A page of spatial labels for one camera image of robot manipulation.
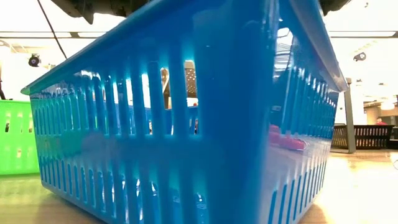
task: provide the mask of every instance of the table surface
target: table surface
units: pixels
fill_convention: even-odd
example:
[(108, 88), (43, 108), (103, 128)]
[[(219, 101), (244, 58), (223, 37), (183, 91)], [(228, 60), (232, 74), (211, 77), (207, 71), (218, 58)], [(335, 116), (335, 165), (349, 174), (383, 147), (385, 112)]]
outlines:
[[(300, 224), (396, 224), (398, 151), (332, 153), (324, 188)], [(0, 224), (97, 224), (44, 189), (37, 175), (0, 177)]]
[(40, 176), (0, 178), (0, 223), (97, 224), (92, 215), (42, 187)]

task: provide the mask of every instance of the black cable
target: black cable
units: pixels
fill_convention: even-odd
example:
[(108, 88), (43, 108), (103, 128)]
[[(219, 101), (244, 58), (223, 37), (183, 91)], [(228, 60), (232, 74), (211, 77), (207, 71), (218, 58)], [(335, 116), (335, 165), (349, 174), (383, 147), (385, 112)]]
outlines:
[(49, 18), (47, 17), (47, 14), (45, 13), (45, 11), (44, 11), (44, 9), (43, 9), (42, 3), (40, 2), (40, 0), (37, 0), (37, 3), (39, 4), (39, 6), (40, 6), (40, 8), (41, 8), (41, 10), (42, 10), (42, 12), (43, 12), (43, 15), (44, 15), (44, 17), (45, 17), (45, 20), (47, 21), (47, 23), (48, 23), (49, 26), (50, 26), (51, 32), (52, 32), (52, 34), (54, 35), (55, 41), (57, 41), (58, 47), (60, 48), (60, 50), (61, 50), (63, 56), (65, 57), (65, 59), (67, 59), (68, 57), (67, 57), (67, 55), (65, 54), (65, 52), (63, 51), (63, 49), (62, 49), (62, 47), (61, 47), (61, 44), (60, 44), (60, 42), (58, 41), (57, 36), (55, 35), (55, 31), (54, 31), (54, 29), (52, 28), (52, 25), (51, 25), (51, 23), (50, 23), (50, 21), (49, 21)]

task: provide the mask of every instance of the basket slot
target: basket slot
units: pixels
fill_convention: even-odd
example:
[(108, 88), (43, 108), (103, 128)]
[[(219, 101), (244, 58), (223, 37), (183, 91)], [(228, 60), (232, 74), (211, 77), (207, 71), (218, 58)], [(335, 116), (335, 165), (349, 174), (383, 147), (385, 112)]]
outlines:
[[(197, 75), (195, 64), (191, 60), (185, 61), (185, 77), (187, 84), (187, 97), (197, 98)], [(192, 121), (190, 122), (189, 134), (199, 134), (198, 130), (198, 103), (188, 108), (188, 115)]]
[(134, 117), (129, 107), (129, 98), (132, 99), (131, 81), (130, 79), (128, 81), (127, 79), (125, 79), (125, 74), (129, 73), (129, 70), (126, 66), (124, 68), (125, 70), (118, 71), (116, 73), (116, 86), (114, 86), (114, 88), (116, 87), (117, 89), (119, 101), (119, 106), (116, 108), (119, 110), (119, 113), (116, 112), (119, 115), (118, 125), (120, 125), (121, 134), (123, 136), (126, 136), (135, 133), (135, 127), (134, 123), (132, 122), (134, 121)]
[(278, 223), (282, 223), (282, 218), (284, 217), (284, 207), (285, 207), (284, 205), (286, 202), (286, 189), (287, 189), (287, 184), (284, 185), (284, 188), (282, 190), (282, 198), (280, 200)]
[(318, 165), (317, 167), (317, 181), (315, 182), (315, 190), (314, 190), (314, 196), (318, 194), (319, 192), (319, 182), (321, 179), (321, 174), (322, 174), (322, 163)]
[(52, 178), (52, 176), (51, 176), (51, 167), (50, 167), (50, 163), (51, 163), (51, 159), (49, 159), (49, 158), (46, 158), (45, 159), (45, 168), (46, 168), (46, 171), (47, 171), (47, 183), (49, 184), (49, 185), (51, 185), (52, 184), (52, 180), (51, 180), (51, 178)]
[(132, 85), (132, 101), (133, 101), (133, 112), (134, 112), (134, 124), (136, 128), (136, 134), (143, 136), (148, 131), (148, 123), (146, 121), (146, 112), (144, 109), (144, 94), (142, 92), (142, 78), (139, 70), (139, 63), (136, 58), (130, 60), (130, 80)]
[(57, 180), (55, 178), (55, 166), (54, 166), (54, 159), (50, 159), (51, 160), (51, 173), (52, 173), (52, 184), (54, 187), (57, 186)]
[(307, 183), (307, 175), (308, 171), (305, 172), (304, 174), (304, 180), (303, 180), (303, 185), (301, 187), (301, 199), (300, 199), (300, 210), (298, 211), (298, 214), (301, 214), (303, 212), (303, 203), (304, 203), (304, 193), (305, 193), (305, 184)]
[(147, 165), (141, 164), (139, 171), (139, 194), (142, 195), (142, 214), (145, 224), (155, 224), (152, 182), (149, 180)]
[(114, 183), (114, 193), (113, 193), (113, 205), (115, 216), (118, 219), (118, 223), (126, 222), (126, 195), (124, 193), (125, 180), (122, 175), (119, 175), (118, 164), (113, 163), (113, 183)]
[(303, 86), (303, 92), (302, 92), (302, 111), (300, 115), (300, 119), (298, 120), (298, 133), (299, 134), (305, 134), (305, 116), (307, 112), (307, 105), (308, 105), (308, 92), (310, 91), (310, 82), (311, 82), (311, 74), (308, 71), (305, 71), (305, 77), (304, 77), (304, 86)]
[(320, 92), (320, 99), (318, 103), (318, 112), (316, 113), (317, 119), (316, 119), (316, 130), (314, 133), (314, 136), (316, 137), (321, 137), (325, 138), (326, 136), (323, 135), (323, 125), (324, 125), (324, 120), (325, 120), (325, 105), (326, 105), (326, 96), (327, 96), (327, 89), (328, 86), (326, 83), (321, 83), (321, 92)]
[(75, 190), (73, 191), (73, 193), (77, 199), (80, 199), (79, 176), (78, 176), (77, 166), (73, 166), (73, 174), (72, 175), (73, 175), (72, 179), (75, 184)]
[(159, 208), (161, 215), (161, 223), (172, 224), (173, 222), (173, 200), (170, 190), (170, 169), (168, 166), (161, 164), (158, 168), (159, 181)]
[(80, 187), (80, 189), (81, 189), (81, 194), (83, 195), (83, 201), (84, 201), (85, 203), (87, 203), (87, 181), (86, 181), (87, 175), (86, 175), (86, 172), (85, 172), (84, 167), (81, 167), (81, 168), (80, 168), (80, 176), (79, 176), (79, 179), (81, 180), (81, 187)]
[(60, 161), (58, 159), (55, 160), (55, 166), (57, 168), (58, 189), (61, 190)]
[(294, 91), (294, 103), (292, 107), (292, 125), (291, 125), (291, 132), (294, 134), (298, 131), (299, 125), (299, 117), (300, 113), (294, 113), (294, 111), (300, 111), (302, 100), (303, 100), (303, 89), (305, 86), (305, 70), (298, 68), (297, 69), (297, 82), (295, 83), (295, 91)]
[(104, 172), (104, 199), (105, 199), (105, 211), (112, 217), (116, 216), (115, 205), (114, 205), (114, 195), (113, 195), (113, 174), (112, 172)]
[(96, 208), (98, 211), (104, 213), (105, 209), (105, 194), (104, 194), (104, 177), (102, 172), (97, 172), (94, 176), (94, 181), (96, 183)]
[(319, 191), (321, 190), (321, 182), (322, 182), (322, 176), (323, 176), (323, 160), (324, 159), (322, 159), (319, 164), (319, 175), (318, 175), (318, 180), (317, 180), (316, 194), (318, 194)]
[(94, 103), (95, 101), (95, 91), (93, 88), (93, 83), (91, 82), (91, 78), (89, 76), (84, 76), (83, 77), (83, 88), (84, 88), (84, 95), (85, 95), (85, 109), (87, 112), (87, 122), (88, 122), (88, 129), (89, 130), (94, 130), (97, 128), (96, 124), (96, 105)]
[(316, 85), (314, 89), (314, 97), (313, 97), (313, 103), (312, 103), (312, 115), (309, 117), (309, 127), (308, 127), (308, 135), (309, 136), (314, 136), (314, 132), (316, 130), (316, 125), (317, 125), (317, 115), (318, 115), (318, 109), (319, 109), (319, 101), (320, 101), (320, 91), (321, 91), (321, 83), (318, 80), (315, 80)]
[(326, 160), (323, 162), (321, 188), (323, 187), (323, 181), (325, 180), (326, 162), (327, 162)]
[(6, 123), (6, 128), (5, 128), (5, 132), (9, 132), (9, 130), (10, 130), (10, 123)]
[(162, 80), (159, 64), (149, 62), (147, 64), (149, 91), (150, 91), (150, 111), (152, 114), (152, 132), (157, 138), (165, 134), (165, 110), (164, 98), (162, 93)]
[(43, 135), (45, 134), (45, 129), (44, 129), (43, 111), (41, 105), (37, 107), (37, 111), (39, 112), (39, 118), (37, 120), (39, 122), (39, 134)]
[(298, 177), (298, 183), (297, 183), (297, 191), (296, 191), (296, 198), (295, 198), (295, 202), (294, 202), (294, 210), (293, 210), (293, 221), (296, 219), (296, 215), (297, 215), (297, 204), (299, 202), (299, 197), (300, 197), (300, 188), (301, 188), (301, 178), (302, 175), (300, 175)]
[(336, 110), (337, 110), (337, 105), (336, 103), (332, 102), (332, 100), (330, 100), (330, 123), (329, 123), (329, 127), (330, 127), (330, 138), (333, 135), (333, 124), (335, 123), (335, 114), (336, 114)]
[(287, 95), (284, 103), (284, 111), (282, 116), (281, 131), (282, 134), (286, 134), (286, 131), (290, 131), (292, 115), (293, 115), (293, 103), (294, 103), (294, 89), (297, 86), (299, 77), (297, 77), (299, 70), (294, 67), (291, 71), (286, 71), (289, 73), (288, 80), (286, 83)]
[(274, 210), (275, 210), (275, 202), (276, 202), (277, 191), (275, 190), (272, 194), (271, 206), (269, 209), (268, 223), (272, 223), (274, 219)]
[(47, 107), (47, 104), (45, 103), (42, 107), (42, 116), (43, 116), (43, 125), (44, 125), (44, 134), (51, 135), (51, 130), (50, 130), (50, 116), (49, 116), (49, 110)]
[(69, 190), (69, 194), (73, 195), (73, 186), (72, 186), (72, 168), (70, 167), (70, 164), (67, 164), (67, 169), (68, 169), (68, 173), (67, 173), (67, 178), (68, 178), (68, 190)]
[(318, 166), (313, 168), (313, 175), (312, 175), (311, 189), (310, 189), (310, 200), (309, 200), (310, 202), (315, 197), (315, 185), (317, 184), (318, 170), (319, 170)]
[(287, 212), (286, 212), (286, 223), (290, 221), (290, 218), (292, 216), (292, 204), (293, 204), (293, 195), (294, 195), (294, 189), (295, 189), (295, 179), (292, 180), (292, 184), (290, 186), (290, 194), (289, 194), (289, 202), (287, 204)]
[(111, 72), (104, 72), (103, 74), (103, 78), (101, 79), (104, 80), (104, 89), (106, 96), (105, 106), (106, 112), (108, 114), (107, 125), (109, 128), (109, 134), (121, 134), (118, 114), (116, 114), (116, 107), (118, 106), (119, 100), (117, 98), (118, 96), (115, 96), (114, 94), (114, 91), (117, 90), (114, 89), (112, 79), (113, 74)]
[(61, 116), (61, 133), (65, 132), (68, 128), (67, 126), (67, 115), (66, 115), (66, 108), (65, 108), (65, 102), (63, 100), (63, 97), (59, 98), (60, 101), (60, 116)]
[(36, 124), (35, 124), (35, 127), (36, 127), (36, 130), (35, 130), (35, 132), (38, 134), (38, 135), (41, 135), (41, 134), (43, 134), (42, 133), (42, 113), (41, 113), (41, 111), (40, 111), (40, 107), (37, 107), (36, 108), (36, 112), (35, 112), (35, 114), (36, 114)]
[(83, 86), (79, 86), (76, 89), (77, 92), (77, 107), (79, 108), (79, 119), (80, 119), (80, 128), (82, 130), (87, 130), (88, 126), (88, 110), (87, 110), (87, 99)]
[(43, 171), (43, 158), (39, 156), (39, 171), (40, 171), (40, 179), (44, 181), (44, 171)]
[(57, 99), (54, 100), (55, 108), (54, 108), (54, 114), (55, 114), (55, 129), (56, 133), (61, 135), (62, 133), (62, 123), (61, 123), (61, 112), (60, 112), (60, 104)]
[(327, 129), (329, 127), (329, 114), (328, 114), (328, 110), (329, 110), (329, 96), (328, 96), (328, 85), (325, 85), (325, 94), (324, 94), (324, 98), (323, 98), (323, 102), (322, 102), (322, 115), (321, 115), (321, 121), (320, 121), (320, 136), (323, 138), (327, 138), (328, 137), (328, 133), (327, 133)]
[(311, 177), (312, 177), (312, 169), (310, 169), (310, 172), (308, 173), (308, 181), (307, 183), (305, 183), (307, 187), (305, 188), (304, 208), (307, 207), (308, 203), (308, 193), (310, 192)]
[(29, 133), (32, 133), (32, 132), (33, 132), (33, 119), (32, 119), (32, 114), (30, 114), (30, 117), (29, 117), (29, 129), (28, 129), (28, 132), (29, 132)]
[(73, 124), (73, 115), (72, 115), (72, 104), (70, 101), (70, 97), (68, 95), (65, 95), (63, 97), (63, 102), (65, 104), (65, 118), (66, 118), (66, 130), (71, 131), (73, 130), (73, 126), (76, 124)]
[(53, 134), (53, 120), (52, 120), (52, 116), (50, 114), (50, 107), (49, 104), (46, 103), (45, 104), (45, 119), (46, 119), (46, 123), (47, 123), (47, 131), (48, 131), (48, 135), (52, 135)]
[(170, 91), (172, 97), (173, 134), (188, 134), (187, 89), (181, 45), (172, 42), (169, 46)]
[(95, 93), (95, 106), (96, 106), (96, 120), (97, 127), (102, 133), (108, 133), (108, 124), (106, 122), (106, 110), (104, 107), (103, 87), (100, 78), (93, 77), (94, 93)]
[(53, 99), (49, 100), (49, 116), (50, 116), (50, 125), (51, 125), (51, 133), (58, 134), (57, 129), (57, 120), (55, 118), (55, 110), (54, 110), (54, 103)]
[(65, 172), (65, 162), (62, 160), (61, 161), (61, 169), (62, 169), (62, 185), (63, 185), (63, 191), (66, 193), (67, 192), (67, 173)]
[(71, 119), (72, 119), (72, 130), (78, 131), (81, 128), (80, 123), (80, 115), (79, 115), (79, 106), (78, 99), (76, 95), (76, 90), (70, 90), (69, 100), (70, 100), (70, 109), (71, 109)]
[(313, 108), (314, 108), (314, 102), (315, 102), (315, 95), (316, 95), (316, 87), (317, 87), (317, 79), (312, 78), (310, 82), (310, 88), (308, 91), (308, 105), (307, 105), (307, 112), (306, 112), (306, 117), (305, 117), (305, 129), (304, 129), (304, 134), (310, 134), (310, 129), (311, 129), (311, 119), (313, 116)]
[(183, 223), (196, 223), (196, 203), (193, 194), (193, 175), (188, 164), (180, 170), (180, 199)]
[(127, 213), (126, 219), (129, 220), (130, 224), (139, 224), (140, 211), (137, 200), (137, 179), (133, 177), (132, 167), (126, 166), (126, 191), (127, 191)]
[(95, 181), (94, 181), (94, 172), (92, 169), (88, 170), (88, 201), (89, 204), (95, 208), (96, 201), (95, 201)]

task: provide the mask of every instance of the ceiling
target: ceiling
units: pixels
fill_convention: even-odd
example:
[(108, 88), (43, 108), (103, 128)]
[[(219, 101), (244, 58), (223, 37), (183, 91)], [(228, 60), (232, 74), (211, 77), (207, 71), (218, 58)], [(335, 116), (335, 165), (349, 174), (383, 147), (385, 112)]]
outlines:
[[(398, 95), (398, 1), (352, 0), (325, 18), (333, 48), (345, 77), (360, 86), (365, 101)], [(361, 52), (366, 60), (353, 57)]]
[[(51, 0), (40, 1), (67, 57), (124, 19), (95, 14), (94, 24), (89, 25), (84, 18), (66, 15)], [(398, 95), (394, 88), (398, 83), (398, 39), (393, 38), (398, 30), (396, 9), (396, 0), (352, 0), (324, 18), (344, 75), (361, 80), (358, 85), (366, 101)], [(13, 52), (40, 54), (42, 61), (51, 64), (64, 60), (37, 1), (1, 1), (0, 21), (0, 41)], [(353, 57), (361, 52), (366, 60), (354, 62)]]

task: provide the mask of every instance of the white wall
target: white wall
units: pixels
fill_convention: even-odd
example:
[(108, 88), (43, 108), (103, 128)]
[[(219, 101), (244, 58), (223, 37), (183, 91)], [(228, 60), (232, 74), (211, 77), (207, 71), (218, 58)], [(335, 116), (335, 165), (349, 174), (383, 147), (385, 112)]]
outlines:
[[(367, 124), (368, 118), (363, 108), (363, 92), (361, 86), (351, 85), (351, 103), (354, 124)], [(344, 93), (339, 94), (335, 123), (346, 124), (346, 108)]]
[(26, 54), (5, 54), (2, 60), (1, 79), (2, 90), (7, 99), (29, 101), (29, 97), (21, 93), (21, 89), (47, 72), (46, 68), (28, 65)]

